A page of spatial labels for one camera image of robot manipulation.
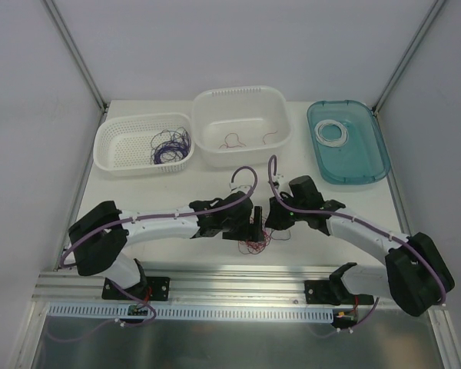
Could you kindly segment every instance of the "white rope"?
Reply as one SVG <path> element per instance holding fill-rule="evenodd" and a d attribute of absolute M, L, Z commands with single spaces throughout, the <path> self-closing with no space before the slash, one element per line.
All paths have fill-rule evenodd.
<path fill-rule="evenodd" d="M 332 125 L 334 127 L 338 127 L 341 131 L 341 136 L 339 138 L 336 138 L 334 140 L 328 140 L 323 136 L 323 129 L 327 127 L 328 125 Z M 314 133 L 316 133 L 316 139 L 317 141 L 324 145 L 328 146 L 330 148 L 339 148 L 343 145 L 345 145 L 348 141 L 348 130 L 347 127 L 339 123 L 338 121 L 334 121 L 333 119 L 324 119 L 323 121 L 320 121 L 316 127 L 314 127 Z"/>

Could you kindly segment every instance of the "plastic container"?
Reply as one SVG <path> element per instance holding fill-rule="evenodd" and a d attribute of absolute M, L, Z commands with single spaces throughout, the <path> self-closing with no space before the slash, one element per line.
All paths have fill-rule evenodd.
<path fill-rule="evenodd" d="M 190 153 L 178 162 L 152 164 L 152 147 L 169 139 L 157 136 L 163 130 L 184 128 L 190 134 L 188 116 L 179 113 L 147 114 L 115 118 L 99 127 L 94 141 L 94 163 L 113 175 L 152 175 L 182 171 L 194 152 L 191 139 Z"/>
<path fill-rule="evenodd" d="M 317 164 L 323 178 L 335 185 L 364 185 L 386 177 L 391 163 L 383 137 L 367 106 L 357 101 L 319 101 L 307 111 L 307 120 Z M 339 123 L 347 130 L 347 140 L 338 147 L 319 143 L 316 126 Z M 340 140 L 341 131 L 334 125 L 323 127 L 322 136 Z"/>
<path fill-rule="evenodd" d="M 266 163 L 292 136 L 285 98 L 266 86 L 203 92 L 193 101 L 191 130 L 214 167 Z"/>

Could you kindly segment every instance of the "white plastic bin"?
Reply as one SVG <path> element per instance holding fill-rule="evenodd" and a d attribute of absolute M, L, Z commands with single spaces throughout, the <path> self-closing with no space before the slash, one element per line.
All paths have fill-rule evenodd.
<path fill-rule="evenodd" d="M 193 101 L 192 138 L 214 167 L 265 163 L 292 136 L 285 98 L 266 86 L 222 88 Z"/>
<path fill-rule="evenodd" d="M 151 145 L 167 141 L 169 134 L 184 128 L 191 138 L 191 149 L 180 161 L 154 165 Z M 146 114 L 115 118 L 99 127 L 94 141 L 94 163 L 113 175 L 152 175 L 182 171 L 194 152 L 190 119 L 179 113 Z"/>

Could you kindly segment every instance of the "gray wall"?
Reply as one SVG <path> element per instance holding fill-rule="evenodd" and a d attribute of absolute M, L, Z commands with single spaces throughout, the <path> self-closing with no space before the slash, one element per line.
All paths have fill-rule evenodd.
<path fill-rule="evenodd" d="M 107 100 L 269 85 L 374 104 L 433 0 L 57 0 Z"/>
<path fill-rule="evenodd" d="M 58 252 L 98 110 L 39 0 L 0 0 L 0 369 Z"/>
<path fill-rule="evenodd" d="M 413 230 L 431 234 L 456 289 L 461 340 L 461 0 L 451 0 L 381 111 Z"/>

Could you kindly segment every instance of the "teal plastic bin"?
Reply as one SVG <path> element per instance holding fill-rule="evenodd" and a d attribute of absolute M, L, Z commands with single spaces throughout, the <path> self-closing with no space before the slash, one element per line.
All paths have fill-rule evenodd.
<path fill-rule="evenodd" d="M 386 177 L 391 163 L 372 111 L 358 101 L 319 101 L 307 110 L 307 120 L 321 176 L 335 185 L 365 185 Z M 335 121 L 339 126 L 325 125 Z M 321 144 L 316 125 L 324 125 L 320 137 L 335 142 L 343 134 L 346 142 L 330 147 Z"/>

